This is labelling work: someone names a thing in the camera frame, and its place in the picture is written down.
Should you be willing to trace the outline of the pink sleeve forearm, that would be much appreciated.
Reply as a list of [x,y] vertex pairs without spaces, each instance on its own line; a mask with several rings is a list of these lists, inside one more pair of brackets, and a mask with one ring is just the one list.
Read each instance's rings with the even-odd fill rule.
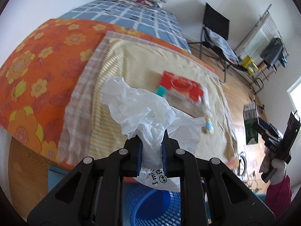
[[289,208],[291,204],[292,190],[290,187],[290,178],[284,177],[281,183],[268,186],[265,201],[266,205],[274,213],[275,218],[279,219]]

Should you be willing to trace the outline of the right white gloved hand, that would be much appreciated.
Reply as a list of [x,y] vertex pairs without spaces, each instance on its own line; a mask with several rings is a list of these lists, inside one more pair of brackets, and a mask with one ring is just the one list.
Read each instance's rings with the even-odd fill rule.
[[267,147],[264,150],[265,156],[261,163],[259,173],[268,173],[270,166],[276,169],[275,173],[270,176],[270,185],[281,183],[286,177],[286,163],[275,157],[275,154]]

